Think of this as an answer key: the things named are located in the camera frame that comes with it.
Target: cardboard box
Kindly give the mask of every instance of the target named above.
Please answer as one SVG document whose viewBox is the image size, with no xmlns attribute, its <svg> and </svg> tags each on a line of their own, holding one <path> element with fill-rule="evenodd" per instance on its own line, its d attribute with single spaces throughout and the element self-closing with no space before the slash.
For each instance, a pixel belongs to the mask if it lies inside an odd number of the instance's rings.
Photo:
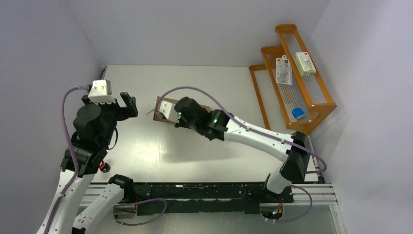
<svg viewBox="0 0 413 234">
<path fill-rule="evenodd" d="M 158 101 L 159 98 L 160 98 L 160 96 L 158 96 L 158 97 L 156 98 L 156 101 L 155 101 L 154 104 L 153 104 L 154 106 L 156 105 L 156 102 Z M 164 98 L 162 99 L 162 101 L 168 101 L 168 102 L 171 102 L 171 103 L 177 103 L 179 100 L 175 100 L 175 99 L 170 99 L 170 98 L 164 97 Z M 208 112 L 211 112 L 211 108 L 210 108 L 209 106 L 205 106 L 205 105 L 201 105 L 201 104 L 200 104 L 200 106 L 202 106 L 203 108 L 205 108 Z M 169 121 L 169 120 L 162 119 L 162 118 L 158 117 L 158 116 L 155 114 L 155 108 L 153 108 L 151 111 L 149 111 L 149 112 L 146 114 L 146 116 L 149 115 L 149 114 L 152 113 L 152 112 L 153 112 L 153 120 L 159 121 L 159 122 L 165 122 L 165 123 L 175 124 L 174 122 L 171 122 L 171 121 Z"/>
<path fill-rule="evenodd" d="M 298 68 L 298 71 L 302 77 L 312 76 L 316 71 L 316 67 L 311 61 L 308 52 L 297 52 L 294 54 L 294 62 Z"/>
</svg>

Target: white table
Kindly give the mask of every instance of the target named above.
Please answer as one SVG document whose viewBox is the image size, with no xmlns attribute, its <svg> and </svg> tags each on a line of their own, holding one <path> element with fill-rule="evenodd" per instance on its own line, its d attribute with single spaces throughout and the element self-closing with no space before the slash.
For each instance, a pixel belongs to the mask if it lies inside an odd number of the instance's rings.
<svg viewBox="0 0 413 234">
<path fill-rule="evenodd" d="M 285 128 L 268 74 L 264 71 L 256 75 L 271 128 L 281 133 L 294 132 Z M 145 116 L 154 107 L 157 96 L 188 85 L 207 91 L 230 112 L 264 127 L 247 67 L 111 65 L 105 79 L 112 82 L 113 96 L 121 106 L 120 92 L 136 97 L 139 116 L 118 122 L 118 143 L 105 158 L 112 168 L 108 173 L 97 173 L 93 182 L 107 182 L 114 174 L 128 176 L 135 182 L 264 181 L 281 163 L 256 149 L 233 142 L 209 141 L 189 129 L 154 121 L 153 114 Z M 168 95 L 173 99 L 185 96 L 217 108 L 206 96 L 192 90 Z M 314 169 L 310 161 L 308 170 Z M 305 179 L 317 181 L 317 175 L 309 174 Z"/>
</svg>

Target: blue object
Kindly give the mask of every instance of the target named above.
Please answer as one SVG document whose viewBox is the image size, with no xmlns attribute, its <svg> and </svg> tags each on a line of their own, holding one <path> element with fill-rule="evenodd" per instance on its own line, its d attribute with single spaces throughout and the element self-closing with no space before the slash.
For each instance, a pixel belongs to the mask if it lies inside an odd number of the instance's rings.
<svg viewBox="0 0 413 234">
<path fill-rule="evenodd" d="M 301 119 L 305 117 L 305 113 L 300 107 L 294 108 L 292 113 L 293 113 L 294 118 L 296 119 Z"/>
</svg>

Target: white wall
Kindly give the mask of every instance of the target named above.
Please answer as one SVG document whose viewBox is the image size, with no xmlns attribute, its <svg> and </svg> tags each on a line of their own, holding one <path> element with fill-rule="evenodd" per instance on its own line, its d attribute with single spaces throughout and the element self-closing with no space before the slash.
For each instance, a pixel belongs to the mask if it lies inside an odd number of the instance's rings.
<svg viewBox="0 0 413 234">
<path fill-rule="evenodd" d="M 64 0 L 1 1 L 0 42 L 1 232 L 35 233 L 66 149 L 62 95 L 98 78 L 99 62 Z M 81 95 L 69 98 L 69 125 Z"/>
<path fill-rule="evenodd" d="M 103 64 L 249 66 L 277 24 L 308 39 L 330 0 L 69 2 Z"/>
<path fill-rule="evenodd" d="M 332 0 L 308 42 L 338 104 L 312 139 L 348 234 L 413 230 L 412 6 Z"/>
</svg>

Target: wooden rack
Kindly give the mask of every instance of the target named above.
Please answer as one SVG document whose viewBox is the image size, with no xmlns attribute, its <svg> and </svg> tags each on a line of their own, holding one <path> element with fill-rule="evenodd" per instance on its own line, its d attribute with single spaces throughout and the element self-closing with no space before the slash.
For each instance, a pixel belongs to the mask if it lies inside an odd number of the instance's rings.
<svg viewBox="0 0 413 234">
<path fill-rule="evenodd" d="M 281 45 L 268 46 L 261 49 L 265 64 L 251 65 L 249 67 L 261 114 L 265 127 L 270 129 L 266 116 L 263 100 L 258 89 L 254 71 L 267 70 L 280 103 L 282 116 L 288 129 L 296 129 L 307 135 L 312 131 L 337 107 L 320 73 L 313 76 L 302 77 L 294 63 L 293 55 L 296 52 L 308 52 L 297 27 L 293 24 L 278 25 L 275 28 L 281 40 Z M 287 55 L 292 67 L 292 85 L 279 84 L 275 80 L 276 58 Z M 295 119 L 292 115 L 294 108 L 300 107 L 306 114 L 302 119 Z"/>
</svg>

